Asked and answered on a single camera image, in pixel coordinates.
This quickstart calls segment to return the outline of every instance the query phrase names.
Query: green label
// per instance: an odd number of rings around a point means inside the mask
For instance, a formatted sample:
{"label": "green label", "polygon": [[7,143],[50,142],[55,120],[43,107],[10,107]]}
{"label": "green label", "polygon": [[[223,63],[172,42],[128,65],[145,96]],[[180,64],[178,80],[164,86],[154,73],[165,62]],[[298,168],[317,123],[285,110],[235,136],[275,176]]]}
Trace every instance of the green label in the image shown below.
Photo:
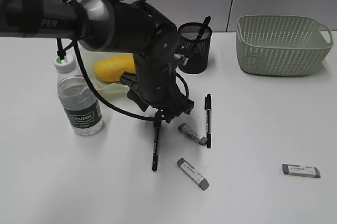
{"label": "green label", "polygon": [[102,119],[98,100],[93,105],[83,110],[64,110],[68,115],[71,125],[73,125],[75,128],[91,128],[99,123]]}

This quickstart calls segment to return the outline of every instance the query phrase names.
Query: bottle cap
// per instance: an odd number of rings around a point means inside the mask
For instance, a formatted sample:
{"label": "bottle cap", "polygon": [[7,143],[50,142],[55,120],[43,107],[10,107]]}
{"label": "bottle cap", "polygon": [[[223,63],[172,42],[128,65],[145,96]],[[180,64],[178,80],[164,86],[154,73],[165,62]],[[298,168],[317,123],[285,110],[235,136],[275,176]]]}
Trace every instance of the bottle cap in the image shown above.
{"label": "bottle cap", "polygon": [[71,73],[77,68],[73,55],[66,55],[63,60],[61,60],[60,57],[56,57],[54,65],[56,70],[61,74]]}

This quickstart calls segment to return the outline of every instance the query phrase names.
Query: black mesh pen holder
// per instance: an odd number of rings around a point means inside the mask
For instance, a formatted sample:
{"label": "black mesh pen holder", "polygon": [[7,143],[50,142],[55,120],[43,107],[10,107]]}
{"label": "black mesh pen holder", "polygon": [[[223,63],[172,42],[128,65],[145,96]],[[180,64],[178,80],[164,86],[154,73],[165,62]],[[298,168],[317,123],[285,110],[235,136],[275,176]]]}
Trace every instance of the black mesh pen holder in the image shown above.
{"label": "black mesh pen holder", "polygon": [[185,23],[178,29],[181,36],[178,50],[189,58],[185,65],[179,66],[179,69],[188,74],[202,73],[207,68],[212,30],[207,26],[202,37],[195,45],[201,26],[201,23]]}

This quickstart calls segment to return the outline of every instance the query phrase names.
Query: basket handle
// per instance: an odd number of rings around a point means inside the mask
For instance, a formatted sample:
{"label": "basket handle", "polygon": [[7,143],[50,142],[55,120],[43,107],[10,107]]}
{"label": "basket handle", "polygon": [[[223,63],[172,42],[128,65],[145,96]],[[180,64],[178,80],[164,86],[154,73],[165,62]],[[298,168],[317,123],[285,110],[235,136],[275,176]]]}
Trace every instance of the basket handle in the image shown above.
{"label": "basket handle", "polygon": [[330,36],[330,42],[328,43],[329,45],[332,45],[333,44],[333,38],[332,38],[332,33],[331,33],[331,30],[329,29],[329,27],[327,27],[326,25],[320,23],[320,28],[324,28],[325,31],[327,31],[329,33],[329,36]]}

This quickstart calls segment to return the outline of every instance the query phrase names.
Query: black pen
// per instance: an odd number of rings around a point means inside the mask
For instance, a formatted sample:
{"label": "black pen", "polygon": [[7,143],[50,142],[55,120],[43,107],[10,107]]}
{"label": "black pen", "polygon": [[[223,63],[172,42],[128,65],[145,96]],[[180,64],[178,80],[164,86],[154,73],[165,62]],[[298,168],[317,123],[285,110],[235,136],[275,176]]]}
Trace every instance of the black pen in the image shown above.
{"label": "black pen", "polygon": [[211,148],[211,110],[212,110],[212,97],[207,94],[205,97],[205,110],[206,110],[206,138],[207,149]]}
{"label": "black pen", "polygon": [[159,160],[159,132],[160,127],[162,126],[162,112],[158,110],[156,112],[155,121],[154,121],[154,142],[153,142],[153,155],[152,155],[152,170],[156,171],[158,168],[158,160]]}

